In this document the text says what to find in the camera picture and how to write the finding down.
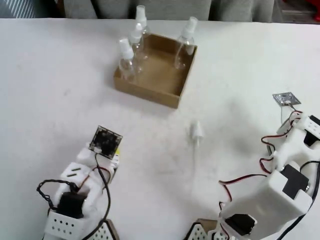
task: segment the black wire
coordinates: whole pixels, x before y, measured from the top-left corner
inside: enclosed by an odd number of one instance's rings
[[[94,230],[92,230],[92,232],[90,232],[86,237],[84,237],[82,240],[88,240],[91,236],[93,236],[96,231],[98,231],[98,229],[102,226],[102,224],[104,224],[106,221],[107,221],[107,216],[108,216],[108,213],[110,211],[110,206],[111,206],[111,197],[110,197],[110,191],[109,191],[109,187],[108,187],[108,183],[107,183],[107,180],[104,176],[104,174],[102,173],[101,171],[101,168],[100,168],[100,165],[98,163],[98,160],[97,160],[97,153],[94,155],[94,159],[95,159],[95,162],[96,162],[96,167],[98,169],[98,172],[99,172],[99,175],[101,176],[102,178],[102,181],[104,183],[104,187],[106,189],[106,193],[108,195],[108,207],[106,208],[106,211],[105,211],[105,214],[103,216],[103,218],[100,220],[100,222],[98,223],[98,225],[96,226],[96,228]]]
[[[302,171],[302,169],[307,166],[308,164],[320,164],[320,161],[307,161],[304,164],[302,164],[302,166],[300,167],[300,173]]]
[[[306,162],[304,165],[301,166],[300,171],[305,165],[307,165],[307,163],[311,164],[312,162],[314,162],[314,161]],[[319,182],[320,182],[320,164],[318,164],[318,168],[317,168],[317,171],[316,171],[316,180],[315,180],[313,194],[312,194],[312,197],[311,197],[312,198],[312,203],[311,203],[311,206],[310,206],[309,210],[311,209],[312,205],[314,204],[314,202],[316,200],[316,197],[317,197],[317,194],[318,194],[318,190],[319,190]],[[283,239],[287,235],[287,233],[289,233],[292,229],[294,229],[294,227],[304,218],[305,215],[306,214],[298,217],[294,221],[294,223],[292,223],[276,240]]]
[[[79,188],[78,186],[74,183],[74,182],[70,182],[70,181],[64,181],[64,180],[57,180],[57,179],[47,179],[47,180],[44,180],[43,182],[40,182],[38,187],[36,188],[36,191],[44,198],[44,200],[46,200],[49,204],[49,208],[52,209],[52,210],[57,210],[57,207],[54,206],[51,198],[50,198],[50,195],[48,194],[44,194],[42,191],[41,191],[41,188],[44,184],[46,183],[60,183],[60,184],[67,184],[70,186],[70,191],[73,192],[73,193],[77,193],[79,191]]]

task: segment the perforated plastic part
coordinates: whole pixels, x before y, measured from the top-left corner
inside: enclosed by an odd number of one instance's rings
[[[304,122],[305,130],[320,139],[320,126],[308,117]]]
[[[227,235],[221,231],[217,231],[213,237],[213,240],[227,240],[227,239],[228,239]]]
[[[208,240],[208,235],[201,224],[194,225],[188,240]]]
[[[44,232],[65,240],[79,240],[85,225],[85,219],[75,219],[51,211]]]
[[[114,240],[114,238],[111,235],[111,230],[108,228],[108,225],[103,223],[89,240]]]
[[[224,231],[221,230],[221,228],[218,228],[220,230],[211,230],[208,232],[208,240],[227,240],[228,236],[225,234]],[[236,240],[234,236],[230,236],[230,240]]]

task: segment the white spray cap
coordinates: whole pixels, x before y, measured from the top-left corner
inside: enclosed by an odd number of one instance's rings
[[[185,27],[182,30],[182,36],[186,39],[189,39],[193,36],[195,29],[197,27],[198,19],[194,16],[191,16],[189,18],[189,21],[185,25]]]
[[[135,29],[130,33],[129,40],[132,44],[138,44],[142,37],[143,28],[140,23],[135,25]]]
[[[135,20],[141,24],[142,28],[147,26],[146,8],[143,5],[136,6]]]
[[[132,47],[129,44],[128,38],[121,38],[119,40],[119,45],[122,57],[124,59],[132,59],[134,57],[134,51],[132,50]]]

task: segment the small white spray head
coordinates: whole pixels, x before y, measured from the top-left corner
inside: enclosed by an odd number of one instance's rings
[[[140,23],[135,25],[135,29],[129,35],[129,41],[132,44],[138,44],[142,37],[143,28]]]
[[[143,6],[143,5],[136,6],[135,20],[137,23],[141,24],[143,29],[147,26],[145,6]]]
[[[189,21],[187,22],[187,24],[183,28],[181,35],[186,39],[191,38],[195,33],[197,23],[198,23],[198,19],[194,16],[191,16],[189,18]]]
[[[134,57],[134,51],[132,50],[132,47],[129,44],[128,38],[121,38],[119,40],[119,46],[120,46],[120,51],[122,54],[122,57],[124,59],[132,59]]]
[[[203,131],[201,124],[198,120],[194,121],[191,124],[190,133],[191,133],[191,139],[194,144],[194,147],[198,148],[201,140],[204,138],[204,131]]]

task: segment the red object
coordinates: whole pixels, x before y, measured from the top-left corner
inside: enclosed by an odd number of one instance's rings
[[[317,13],[314,17],[314,20],[316,20],[317,22],[320,22],[320,0],[306,0],[306,1],[316,6]]]

